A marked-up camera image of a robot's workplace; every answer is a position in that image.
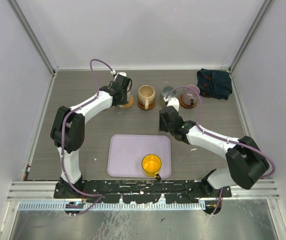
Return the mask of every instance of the white wall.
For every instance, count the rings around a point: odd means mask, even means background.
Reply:
[[[286,211],[286,0],[275,0],[234,73],[251,132],[276,162]]]
[[[50,73],[5,0],[0,0],[0,227],[20,180]]]
[[[88,69],[92,58],[119,69],[198,69],[231,65],[263,0],[18,3],[60,69]]]

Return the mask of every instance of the folded cloth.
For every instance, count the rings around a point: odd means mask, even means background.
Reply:
[[[203,97],[227,100],[232,93],[232,80],[226,71],[201,69],[197,72],[197,80]]]

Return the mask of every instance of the beige mug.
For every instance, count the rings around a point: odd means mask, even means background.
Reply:
[[[149,106],[155,101],[155,89],[150,85],[141,86],[138,90],[137,99],[148,110]]]

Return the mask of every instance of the pink tray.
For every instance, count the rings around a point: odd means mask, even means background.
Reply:
[[[148,154],[161,158],[161,178],[171,175],[171,143],[166,136],[121,135],[112,136],[107,172],[112,177],[148,178],[142,169],[142,159]]]

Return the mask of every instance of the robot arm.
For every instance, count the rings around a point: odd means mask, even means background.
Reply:
[[[85,140],[85,124],[101,111],[111,106],[124,105],[127,103],[127,88],[131,79],[126,77],[124,72],[117,73],[114,81],[109,86],[104,86],[99,90],[97,99],[83,108],[75,111],[67,120],[70,126],[65,128],[65,168],[72,184],[81,181],[81,172],[79,170],[79,148]],[[58,152],[61,153],[62,145],[62,125],[65,116],[73,109],[82,106],[96,96],[85,100],[79,105],[71,108],[61,106],[56,114],[55,121],[51,130],[51,138],[54,140]],[[67,182],[65,174],[62,172],[61,178]]]
[[[248,190],[269,169],[268,162],[261,155],[247,148],[229,143],[229,141],[241,142],[259,149],[252,138],[248,136],[244,136],[242,139],[227,137],[207,130],[202,126],[200,126],[202,130],[200,130],[195,122],[184,121],[179,116],[178,109],[178,99],[171,98],[167,107],[159,112],[159,130],[169,131],[176,140],[200,146],[227,160],[227,168],[214,169],[202,180],[203,189],[206,192],[232,185],[239,185]],[[212,133],[227,141],[213,138],[204,134],[203,131]]]

